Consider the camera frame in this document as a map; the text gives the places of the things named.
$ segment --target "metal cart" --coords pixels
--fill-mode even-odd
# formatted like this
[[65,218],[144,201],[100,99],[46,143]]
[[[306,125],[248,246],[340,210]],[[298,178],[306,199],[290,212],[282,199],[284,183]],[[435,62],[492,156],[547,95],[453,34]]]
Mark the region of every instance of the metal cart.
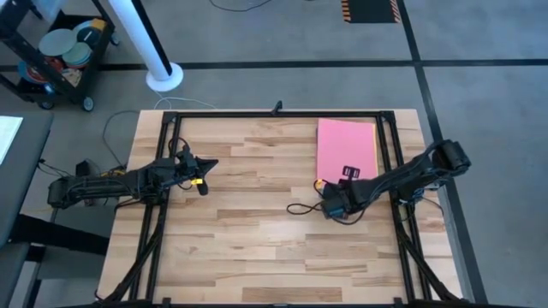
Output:
[[92,0],[92,2],[97,7],[100,16],[66,15],[60,11],[49,29],[49,32],[59,28],[72,29],[82,22],[94,18],[100,18],[106,22],[106,26],[101,32],[101,37],[93,48],[90,61],[83,68],[80,82],[77,86],[73,86],[46,61],[45,57],[36,48],[32,47],[17,32],[17,27],[21,24],[21,21],[29,10],[38,16],[38,18],[41,18],[32,0],[8,0],[0,8],[0,39],[22,61],[26,62],[27,65],[34,68],[42,77],[48,80],[48,84],[37,85],[23,78],[17,84],[14,84],[1,74],[0,83],[22,100],[36,103],[40,108],[45,110],[52,109],[57,103],[70,102],[80,105],[85,111],[92,111],[94,102],[87,96],[87,92],[97,74],[99,62],[109,42],[114,45],[118,45],[119,43],[114,33],[114,24],[103,6],[99,3],[99,0]]

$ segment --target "white cable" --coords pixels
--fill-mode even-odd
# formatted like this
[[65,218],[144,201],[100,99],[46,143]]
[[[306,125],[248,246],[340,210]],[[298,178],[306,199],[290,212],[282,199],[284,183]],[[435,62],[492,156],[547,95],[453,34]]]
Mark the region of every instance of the white cable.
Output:
[[170,99],[175,99],[175,100],[181,100],[181,101],[185,101],[185,102],[195,102],[195,103],[198,103],[198,104],[203,104],[207,107],[210,107],[210,108],[213,108],[213,109],[217,109],[217,107],[213,106],[212,104],[208,104],[208,103],[204,103],[198,99],[193,99],[193,98],[173,98],[173,97],[163,97],[162,94],[160,94],[159,92],[156,92],[156,94],[158,94],[161,98],[156,102],[156,104],[154,104],[154,109],[156,109],[160,103],[162,103],[163,101],[167,101],[168,104],[170,104],[170,108],[169,110],[172,110],[173,109],[173,105],[170,101]]

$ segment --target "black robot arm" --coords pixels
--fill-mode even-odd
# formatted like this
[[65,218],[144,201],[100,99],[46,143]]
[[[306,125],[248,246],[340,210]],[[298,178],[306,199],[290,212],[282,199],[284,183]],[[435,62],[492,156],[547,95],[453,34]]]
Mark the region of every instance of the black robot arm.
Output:
[[403,203],[417,201],[428,185],[441,187],[448,179],[462,175],[470,160],[458,142],[434,143],[410,162],[371,180],[328,183],[322,209],[327,218],[346,218],[367,208],[385,192],[393,192]]
[[163,200],[167,188],[184,181],[193,182],[200,195],[206,195],[208,188],[205,176],[218,160],[194,157],[187,144],[182,151],[177,152],[176,159],[159,158],[125,175],[65,176],[50,184],[48,204],[66,209],[83,199],[122,196],[157,204]]

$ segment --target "concrete floor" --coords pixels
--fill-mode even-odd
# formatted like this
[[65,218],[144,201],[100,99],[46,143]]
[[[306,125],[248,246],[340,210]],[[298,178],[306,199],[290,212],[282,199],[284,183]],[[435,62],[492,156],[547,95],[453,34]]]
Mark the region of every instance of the concrete floor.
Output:
[[[401,25],[348,25],[337,0],[274,0],[245,14],[219,11],[206,0],[142,1],[174,62],[410,58]],[[260,2],[216,1],[233,7]],[[406,4],[423,59],[548,57],[548,4],[543,0]],[[88,5],[71,1],[65,10],[94,14]],[[29,16],[21,26],[34,41],[39,35],[25,30],[35,25],[41,23]],[[104,61],[141,62],[127,35],[121,28],[118,32],[122,45],[109,47]],[[8,51],[0,54],[0,64],[16,63]],[[426,77],[444,137],[459,140],[473,162],[457,186],[490,302],[548,306],[548,208],[540,194],[548,172],[543,164],[548,157],[548,90],[543,86],[548,68],[428,68]],[[56,107],[43,157],[62,169],[72,169],[84,158],[104,169],[114,166],[101,142],[103,125],[116,111],[154,105],[158,96],[146,88],[144,78],[143,71],[104,72],[92,92],[96,109],[91,114],[76,106]],[[3,88],[0,95],[0,111],[39,112]],[[280,99],[286,108],[414,108],[426,140],[432,140],[412,68],[192,70],[169,95],[233,109],[271,108]],[[110,128],[109,140],[120,157],[129,154],[134,126],[134,115],[124,115]],[[35,175],[24,211],[49,215],[42,209],[52,180]],[[32,270],[32,265],[26,266],[13,307],[21,306]],[[36,306],[89,303],[97,284],[98,273],[47,281]]]

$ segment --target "butcher block tabletop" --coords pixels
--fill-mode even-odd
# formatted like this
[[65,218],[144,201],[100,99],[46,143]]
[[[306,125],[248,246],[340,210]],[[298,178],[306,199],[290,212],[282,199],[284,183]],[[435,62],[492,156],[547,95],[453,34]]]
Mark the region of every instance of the butcher block tabletop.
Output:
[[[425,149],[419,118],[416,110],[394,112],[407,162]],[[140,112],[128,169],[154,160],[162,116],[159,110]],[[374,122],[372,118],[341,120]],[[207,196],[200,196],[194,187],[188,191],[171,188],[155,302],[164,297],[177,304],[406,300],[386,193],[352,226],[326,220],[318,211],[304,216],[286,212],[287,204],[319,201],[313,190],[317,127],[318,118],[182,120],[180,136],[192,153],[216,158],[219,163],[206,177]],[[391,165],[396,166],[386,123],[385,129]],[[380,146],[377,149],[382,173]],[[438,202],[436,193],[426,196]],[[98,288],[101,298],[114,290],[135,259],[144,209],[137,204],[116,213]],[[152,216],[158,216],[158,209]],[[441,209],[422,201],[415,216],[426,261],[448,289],[460,296]],[[409,260],[420,298],[416,266]],[[139,298],[145,294],[148,266],[142,272]]]

